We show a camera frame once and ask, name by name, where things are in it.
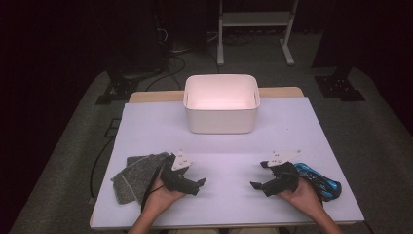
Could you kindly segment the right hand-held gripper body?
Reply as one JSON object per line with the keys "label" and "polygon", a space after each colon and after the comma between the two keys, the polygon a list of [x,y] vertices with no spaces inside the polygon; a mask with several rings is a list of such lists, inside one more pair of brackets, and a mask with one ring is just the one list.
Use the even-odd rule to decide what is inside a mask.
{"label": "right hand-held gripper body", "polygon": [[269,197],[285,190],[294,191],[298,186],[298,172],[290,162],[291,159],[301,155],[300,150],[274,150],[268,160],[268,166],[274,178],[262,185],[262,191]]}

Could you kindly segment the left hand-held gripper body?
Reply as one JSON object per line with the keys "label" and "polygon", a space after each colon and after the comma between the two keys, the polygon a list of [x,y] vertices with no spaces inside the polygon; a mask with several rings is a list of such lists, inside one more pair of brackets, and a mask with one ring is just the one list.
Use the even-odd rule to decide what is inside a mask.
{"label": "left hand-held gripper body", "polygon": [[184,175],[191,166],[191,162],[181,153],[171,153],[163,162],[161,180],[169,191],[178,191],[184,194],[189,189],[195,188],[195,182],[187,179]]}

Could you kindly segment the black stand with cross base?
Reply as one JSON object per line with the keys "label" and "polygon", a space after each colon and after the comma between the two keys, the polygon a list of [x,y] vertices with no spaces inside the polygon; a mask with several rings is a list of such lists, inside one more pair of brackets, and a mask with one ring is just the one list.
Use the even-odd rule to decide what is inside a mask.
{"label": "black stand with cross base", "polygon": [[104,93],[100,95],[95,104],[110,104],[112,101],[129,100],[131,95],[136,91],[139,82],[135,78],[127,78],[121,72],[116,70],[107,70],[110,82]]}

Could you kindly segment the person's left hand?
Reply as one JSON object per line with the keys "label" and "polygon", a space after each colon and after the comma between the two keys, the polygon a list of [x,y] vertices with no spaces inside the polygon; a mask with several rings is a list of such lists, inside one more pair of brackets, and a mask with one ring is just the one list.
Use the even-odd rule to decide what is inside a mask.
{"label": "person's left hand", "polygon": [[169,191],[162,180],[157,177],[147,197],[143,212],[145,214],[160,215],[184,196],[184,193]]}

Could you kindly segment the grey fluffy cloth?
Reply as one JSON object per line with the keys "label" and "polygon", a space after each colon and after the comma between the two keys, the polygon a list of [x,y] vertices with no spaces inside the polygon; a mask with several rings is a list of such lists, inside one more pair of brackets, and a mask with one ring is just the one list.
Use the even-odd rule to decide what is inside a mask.
{"label": "grey fluffy cloth", "polygon": [[111,178],[116,200],[119,205],[131,202],[142,204],[153,177],[169,156],[167,152],[145,156],[131,156],[127,165]]}

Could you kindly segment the white plastic bin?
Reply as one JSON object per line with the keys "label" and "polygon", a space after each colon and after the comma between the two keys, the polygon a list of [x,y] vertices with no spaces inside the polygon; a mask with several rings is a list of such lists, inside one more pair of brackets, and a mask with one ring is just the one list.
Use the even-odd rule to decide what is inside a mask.
{"label": "white plastic bin", "polygon": [[246,134],[255,127],[260,95],[248,74],[193,75],[186,80],[183,104],[193,133]]}

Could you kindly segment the black stand with plate base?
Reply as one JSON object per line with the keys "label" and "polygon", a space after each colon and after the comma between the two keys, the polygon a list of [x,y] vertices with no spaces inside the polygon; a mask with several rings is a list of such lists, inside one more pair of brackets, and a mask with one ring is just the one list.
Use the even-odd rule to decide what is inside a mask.
{"label": "black stand with plate base", "polygon": [[348,80],[351,66],[338,66],[331,75],[316,76],[322,95],[325,98],[339,98],[342,101],[364,101],[361,92]]}

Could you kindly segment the blue and black toy car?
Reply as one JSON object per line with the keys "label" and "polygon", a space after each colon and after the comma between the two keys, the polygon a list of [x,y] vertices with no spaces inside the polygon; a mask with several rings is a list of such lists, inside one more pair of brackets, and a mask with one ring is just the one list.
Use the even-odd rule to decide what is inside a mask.
{"label": "blue and black toy car", "polygon": [[304,163],[296,163],[298,174],[308,180],[315,188],[319,198],[324,202],[337,199],[342,193],[342,185],[339,181],[332,180]]}

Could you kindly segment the person's right hand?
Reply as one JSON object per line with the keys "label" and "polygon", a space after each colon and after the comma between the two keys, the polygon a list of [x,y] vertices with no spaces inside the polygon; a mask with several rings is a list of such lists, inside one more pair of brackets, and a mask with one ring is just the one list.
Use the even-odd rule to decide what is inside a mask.
{"label": "person's right hand", "polygon": [[296,210],[307,216],[314,216],[322,211],[322,204],[308,181],[303,178],[298,180],[295,191],[286,190],[278,196],[292,205]]}

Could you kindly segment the white metal stand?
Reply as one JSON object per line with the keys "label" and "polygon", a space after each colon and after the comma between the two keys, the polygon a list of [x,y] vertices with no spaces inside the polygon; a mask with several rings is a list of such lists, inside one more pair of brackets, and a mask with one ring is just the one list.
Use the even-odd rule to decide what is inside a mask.
{"label": "white metal stand", "polygon": [[292,26],[294,24],[296,10],[299,0],[292,0],[292,5],[289,11],[277,12],[236,12],[225,13],[223,11],[223,0],[219,0],[219,15],[218,15],[218,42],[217,42],[217,57],[218,65],[224,64],[224,46],[223,46],[223,31],[227,27],[269,27],[269,26],[284,26],[285,33],[280,39],[280,45],[288,65],[294,65],[295,61],[288,47]]}

